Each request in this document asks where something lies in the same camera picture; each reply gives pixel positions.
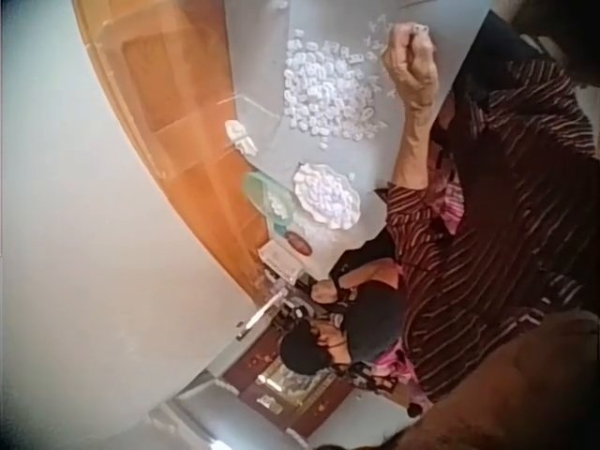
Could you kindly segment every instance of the striped shirt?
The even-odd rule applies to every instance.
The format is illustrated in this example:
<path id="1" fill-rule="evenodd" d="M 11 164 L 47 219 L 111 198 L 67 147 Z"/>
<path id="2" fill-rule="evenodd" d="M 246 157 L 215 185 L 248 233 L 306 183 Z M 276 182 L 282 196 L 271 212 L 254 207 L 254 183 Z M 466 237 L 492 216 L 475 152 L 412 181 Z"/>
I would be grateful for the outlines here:
<path id="1" fill-rule="evenodd" d="M 550 61 L 510 64 L 514 88 L 464 101 L 448 130 L 465 199 L 455 236 L 426 192 L 390 187 L 387 227 L 408 289 L 403 341 L 432 401 L 550 312 L 597 293 L 592 129 Z"/>

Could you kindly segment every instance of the round plate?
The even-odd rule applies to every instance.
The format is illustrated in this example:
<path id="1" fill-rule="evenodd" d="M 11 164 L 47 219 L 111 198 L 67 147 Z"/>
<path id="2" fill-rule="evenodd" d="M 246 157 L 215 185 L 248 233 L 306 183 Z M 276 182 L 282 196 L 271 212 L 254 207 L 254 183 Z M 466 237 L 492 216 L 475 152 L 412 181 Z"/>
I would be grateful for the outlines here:
<path id="1" fill-rule="evenodd" d="M 312 255 L 312 247 L 307 240 L 297 232 L 286 232 L 285 238 L 294 250 L 303 256 Z"/>

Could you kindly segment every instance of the gray table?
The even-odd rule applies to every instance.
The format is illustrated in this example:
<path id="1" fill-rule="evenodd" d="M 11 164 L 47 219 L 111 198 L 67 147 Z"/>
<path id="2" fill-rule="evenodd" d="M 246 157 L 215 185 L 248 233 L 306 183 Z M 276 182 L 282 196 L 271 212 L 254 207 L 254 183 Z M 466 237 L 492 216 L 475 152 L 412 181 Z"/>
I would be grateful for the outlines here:
<path id="1" fill-rule="evenodd" d="M 334 40 L 349 46 L 351 53 L 365 51 L 363 39 L 371 35 L 369 22 L 385 14 L 389 22 L 415 21 L 429 25 L 437 47 L 441 89 L 439 109 L 458 74 L 467 51 L 489 10 L 490 0 L 432 0 L 402 7 L 402 0 L 290 0 L 277 9 L 275 0 L 226 0 L 232 77 L 238 119 L 259 147 L 248 161 L 292 188 L 293 174 L 301 162 L 328 164 L 339 173 L 354 173 L 354 188 L 361 194 L 361 220 L 324 249 L 333 264 L 345 249 L 357 248 L 382 229 L 385 205 L 372 190 L 391 176 L 398 154 L 404 111 L 399 99 L 385 92 L 392 88 L 381 74 L 380 64 L 366 66 L 366 73 L 381 74 L 385 83 L 376 98 L 378 118 L 389 128 L 374 140 L 353 142 L 332 139 L 326 151 L 319 139 L 289 128 L 283 112 L 283 69 L 286 43 L 294 29 L 303 29 L 305 40 Z"/>

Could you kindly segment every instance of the small bowl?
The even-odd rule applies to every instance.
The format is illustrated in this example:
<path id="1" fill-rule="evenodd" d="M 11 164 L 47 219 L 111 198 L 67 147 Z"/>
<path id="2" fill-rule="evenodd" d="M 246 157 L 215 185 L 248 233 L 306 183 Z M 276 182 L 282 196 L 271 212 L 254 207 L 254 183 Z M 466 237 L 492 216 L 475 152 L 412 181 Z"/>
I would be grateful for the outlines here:
<path id="1" fill-rule="evenodd" d="M 282 227 L 288 227 L 293 222 L 293 199 L 290 192 L 277 181 L 269 178 L 262 172 L 247 173 L 243 181 L 243 189 L 246 197 L 268 220 Z M 285 206 L 286 217 L 282 217 L 273 211 L 271 203 L 267 199 L 267 192 L 276 196 Z"/>

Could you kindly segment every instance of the black top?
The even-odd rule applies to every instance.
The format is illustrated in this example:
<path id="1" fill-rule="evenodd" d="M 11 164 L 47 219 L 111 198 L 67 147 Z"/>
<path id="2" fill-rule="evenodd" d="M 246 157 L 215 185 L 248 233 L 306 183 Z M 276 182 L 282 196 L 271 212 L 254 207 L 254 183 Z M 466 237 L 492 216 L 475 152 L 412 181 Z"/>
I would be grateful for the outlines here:
<path id="1" fill-rule="evenodd" d="M 342 324 L 352 361 L 373 363 L 390 351 L 402 336 L 405 310 L 402 291 L 381 281 L 359 286 Z"/>

